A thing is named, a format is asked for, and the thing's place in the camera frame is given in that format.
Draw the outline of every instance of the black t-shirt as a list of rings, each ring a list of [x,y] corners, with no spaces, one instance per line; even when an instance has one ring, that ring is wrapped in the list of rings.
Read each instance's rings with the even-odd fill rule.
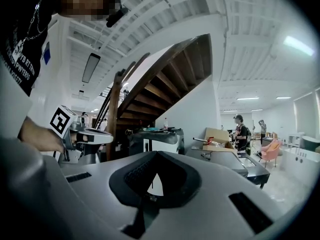
[[[242,123],[241,125],[235,128],[236,136],[246,136],[247,137],[247,127]],[[238,151],[246,150],[247,146],[247,138],[245,139],[236,139],[235,140],[235,148]]]
[[[0,60],[12,77],[29,96],[40,71],[42,45],[48,34],[48,24],[55,10],[57,0],[42,0],[39,13],[35,14],[28,37],[20,57],[15,61],[13,52],[19,41],[27,37],[36,5],[40,0],[1,0],[1,18],[3,30],[0,35]]]

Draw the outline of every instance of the wooden staircase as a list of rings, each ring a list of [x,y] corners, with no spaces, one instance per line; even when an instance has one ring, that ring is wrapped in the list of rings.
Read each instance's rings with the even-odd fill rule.
[[[211,75],[211,64],[208,34],[175,44],[142,76],[119,108],[119,93],[124,76],[118,72],[106,108],[109,109],[106,131],[117,139],[124,136],[124,130],[154,126],[159,116]],[[117,159],[111,156],[114,150],[114,143],[107,144],[107,161]]]

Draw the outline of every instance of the bottle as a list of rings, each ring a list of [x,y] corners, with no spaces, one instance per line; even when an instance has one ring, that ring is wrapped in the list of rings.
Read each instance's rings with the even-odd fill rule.
[[[163,129],[168,130],[168,120],[167,118],[164,119]]]

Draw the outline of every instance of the necklace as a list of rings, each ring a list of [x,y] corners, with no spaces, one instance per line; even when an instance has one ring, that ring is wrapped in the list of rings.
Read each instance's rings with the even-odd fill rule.
[[[37,37],[39,37],[47,28],[48,26],[46,26],[42,31],[39,30],[39,22],[40,22],[40,17],[39,17],[39,9],[40,9],[40,4],[41,4],[42,0],[39,0],[39,2],[36,4],[35,6],[35,9],[34,9],[34,13],[33,13],[33,16],[31,18],[31,21],[30,21],[30,25],[29,25],[29,28],[28,28],[28,31],[26,33],[26,36],[25,38],[22,40],[20,40],[17,44],[17,46],[14,48],[14,51],[12,53],[12,57],[14,59],[14,62],[17,62],[18,58],[21,56],[22,54],[22,50],[24,49],[24,44],[25,44],[25,41],[29,41],[29,40],[32,40],[32,39],[36,39]],[[36,25],[36,29],[38,31],[38,34],[36,34],[35,36],[31,36],[29,37],[29,32],[30,32],[30,29],[31,29],[31,26],[32,24],[34,23],[35,21],[35,17],[37,16],[37,25]]]

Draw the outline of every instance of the cap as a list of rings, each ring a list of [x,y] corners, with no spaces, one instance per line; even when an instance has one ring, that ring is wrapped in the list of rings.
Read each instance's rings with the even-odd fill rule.
[[[236,116],[233,117],[233,119],[239,119],[241,122],[244,120],[244,118],[242,117],[242,115],[237,114]]]

